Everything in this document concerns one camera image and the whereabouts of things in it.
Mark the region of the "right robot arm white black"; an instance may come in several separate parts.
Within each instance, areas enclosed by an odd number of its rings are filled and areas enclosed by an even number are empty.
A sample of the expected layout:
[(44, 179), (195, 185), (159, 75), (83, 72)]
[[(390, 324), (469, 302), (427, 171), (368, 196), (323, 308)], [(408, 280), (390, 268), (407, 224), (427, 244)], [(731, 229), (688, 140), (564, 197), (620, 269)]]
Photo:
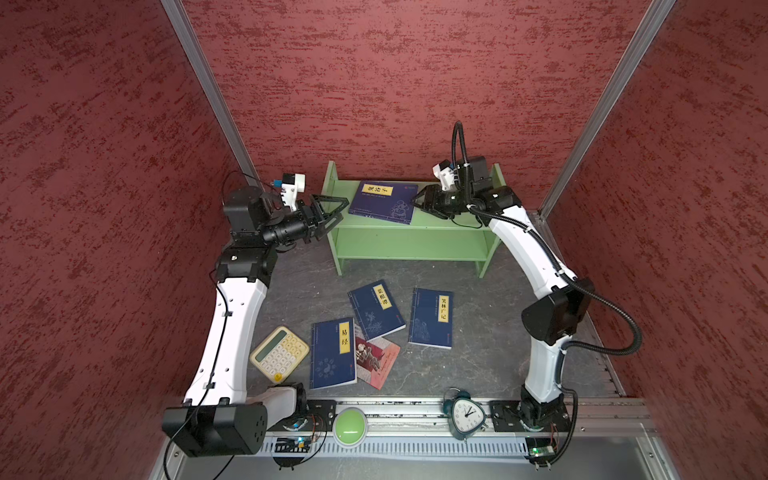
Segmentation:
[(564, 408), (564, 347), (589, 305), (589, 297), (579, 289), (591, 290), (593, 285), (587, 280), (569, 285), (573, 272), (551, 251), (512, 189), (493, 184), (484, 158), (444, 160), (432, 171), (438, 182), (422, 188), (412, 204), (441, 220), (473, 215), (512, 253), (534, 291), (536, 301), (521, 314), (531, 351), (518, 416), (527, 430), (539, 431)]

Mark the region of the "blue book Xiaolin Guangji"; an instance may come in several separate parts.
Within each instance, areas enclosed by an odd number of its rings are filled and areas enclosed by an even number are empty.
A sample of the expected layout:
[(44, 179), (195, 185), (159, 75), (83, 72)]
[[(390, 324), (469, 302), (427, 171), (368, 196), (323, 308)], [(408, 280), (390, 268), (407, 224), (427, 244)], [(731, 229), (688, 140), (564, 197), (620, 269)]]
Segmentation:
[(451, 349), (453, 306), (453, 292), (415, 288), (408, 342), (420, 346)]

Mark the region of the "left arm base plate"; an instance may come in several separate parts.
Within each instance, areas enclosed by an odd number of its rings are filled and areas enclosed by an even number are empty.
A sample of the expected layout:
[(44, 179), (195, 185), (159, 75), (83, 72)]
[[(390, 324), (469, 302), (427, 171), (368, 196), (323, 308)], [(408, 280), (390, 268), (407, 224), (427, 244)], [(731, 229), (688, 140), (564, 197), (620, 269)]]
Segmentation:
[(283, 419), (268, 429), (269, 432), (330, 432), (336, 417), (337, 402), (328, 399), (310, 399), (303, 410)]

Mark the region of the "blue book Guiguzi yellow label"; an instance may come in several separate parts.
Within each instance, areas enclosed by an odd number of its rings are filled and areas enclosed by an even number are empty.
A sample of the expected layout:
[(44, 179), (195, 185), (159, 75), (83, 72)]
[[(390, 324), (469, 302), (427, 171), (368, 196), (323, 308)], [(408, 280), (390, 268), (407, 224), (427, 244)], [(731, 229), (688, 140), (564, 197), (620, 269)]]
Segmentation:
[(412, 221), (413, 198), (419, 187), (415, 183), (361, 181), (348, 212), (367, 218), (409, 225)]

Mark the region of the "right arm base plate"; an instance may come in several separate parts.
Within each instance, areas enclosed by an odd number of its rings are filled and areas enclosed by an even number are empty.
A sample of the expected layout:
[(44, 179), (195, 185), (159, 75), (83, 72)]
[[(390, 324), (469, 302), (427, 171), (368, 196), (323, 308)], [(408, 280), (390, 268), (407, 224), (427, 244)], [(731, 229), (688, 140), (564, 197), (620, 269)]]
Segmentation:
[(491, 400), (488, 402), (490, 420), (496, 433), (536, 434), (549, 432), (554, 425), (560, 433), (566, 433), (571, 425), (570, 413), (565, 405), (557, 406), (555, 413), (543, 422), (541, 430), (527, 429), (519, 416), (519, 400)]

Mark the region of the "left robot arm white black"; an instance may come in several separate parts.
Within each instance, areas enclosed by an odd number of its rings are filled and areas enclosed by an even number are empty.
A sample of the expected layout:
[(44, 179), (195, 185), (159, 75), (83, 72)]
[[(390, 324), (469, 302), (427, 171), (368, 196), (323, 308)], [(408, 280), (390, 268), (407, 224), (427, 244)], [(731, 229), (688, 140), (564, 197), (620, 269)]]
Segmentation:
[(224, 201), (231, 241), (212, 273), (217, 297), (205, 350), (181, 406), (167, 409), (162, 420), (169, 444), (188, 457), (255, 454), (271, 427), (306, 410), (300, 384), (272, 386), (249, 400), (248, 354), (279, 248), (322, 239), (349, 202), (314, 195), (309, 204), (276, 208), (277, 198), (246, 186)]

